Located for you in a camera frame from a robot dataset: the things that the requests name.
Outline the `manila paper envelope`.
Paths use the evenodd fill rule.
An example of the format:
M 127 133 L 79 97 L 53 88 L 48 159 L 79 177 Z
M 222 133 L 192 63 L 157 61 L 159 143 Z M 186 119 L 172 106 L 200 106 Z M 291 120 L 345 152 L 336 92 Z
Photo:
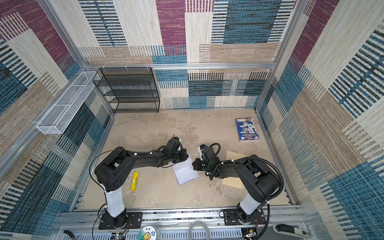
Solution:
M 227 154 L 226 154 L 226 160 L 237 160 L 244 157 L 246 157 L 246 155 L 231 152 L 231 151 L 227 151 Z M 222 179 L 222 185 L 244 190 L 245 186 L 241 181 L 241 179 L 239 178 L 235 168 L 230 168 L 230 170 L 231 170 L 230 177 Z

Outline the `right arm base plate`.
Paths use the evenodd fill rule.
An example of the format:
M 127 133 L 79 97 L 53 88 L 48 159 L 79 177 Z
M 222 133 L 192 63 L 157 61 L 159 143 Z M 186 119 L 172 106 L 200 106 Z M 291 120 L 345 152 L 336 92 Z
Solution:
M 266 215 L 262 210 L 255 210 L 248 215 L 242 209 L 223 209 L 219 211 L 219 216 L 224 219 L 226 226 L 264 225 L 266 223 Z

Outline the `white letter paper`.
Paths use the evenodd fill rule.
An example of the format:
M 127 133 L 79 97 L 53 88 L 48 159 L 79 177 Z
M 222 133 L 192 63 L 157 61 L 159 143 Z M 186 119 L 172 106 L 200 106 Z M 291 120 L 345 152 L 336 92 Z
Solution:
M 173 166 L 179 185 L 195 180 L 199 177 L 199 174 L 194 170 L 192 163 L 192 158 L 188 157 L 184 162 L 177 163 Z

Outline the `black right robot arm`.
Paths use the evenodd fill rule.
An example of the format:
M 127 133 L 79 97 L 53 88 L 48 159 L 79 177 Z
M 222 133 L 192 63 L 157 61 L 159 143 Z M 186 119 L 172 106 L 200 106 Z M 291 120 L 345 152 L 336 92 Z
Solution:
M 194 170 L 204 172 L 212 181 L 214 178 L 239 178 L 248 194 L 238 204 L 238 215 L 250 217 L 284 189 L 284 178 L 279 169 L 271 162 L 251 155 L 237 160 L 221 161 L 213 146 L 200 145 L 200 157 L 193 162 Z

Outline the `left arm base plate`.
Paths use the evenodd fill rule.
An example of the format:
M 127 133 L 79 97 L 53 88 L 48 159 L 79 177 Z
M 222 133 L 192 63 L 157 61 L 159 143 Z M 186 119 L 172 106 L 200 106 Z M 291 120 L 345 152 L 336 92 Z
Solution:
M 113 218 L 108 212 L 103 213 L 99 230 L 139 229 L 142 223 L 143 212 L 123 212 Z

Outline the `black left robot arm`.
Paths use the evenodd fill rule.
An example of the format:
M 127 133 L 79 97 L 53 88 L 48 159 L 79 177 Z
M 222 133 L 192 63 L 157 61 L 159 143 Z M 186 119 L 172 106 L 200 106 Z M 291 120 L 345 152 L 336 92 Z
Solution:
M 97 183 L 105 194 L 107 213 L 117 218 L 126 211 L 122 186 L 131 170 L 144 167 L 165 168 L 182 163 L 190 158 L 178 137 L 171 138 L 166 145 L 150 152 L 135 152 L 117 147 L 93 170 Z

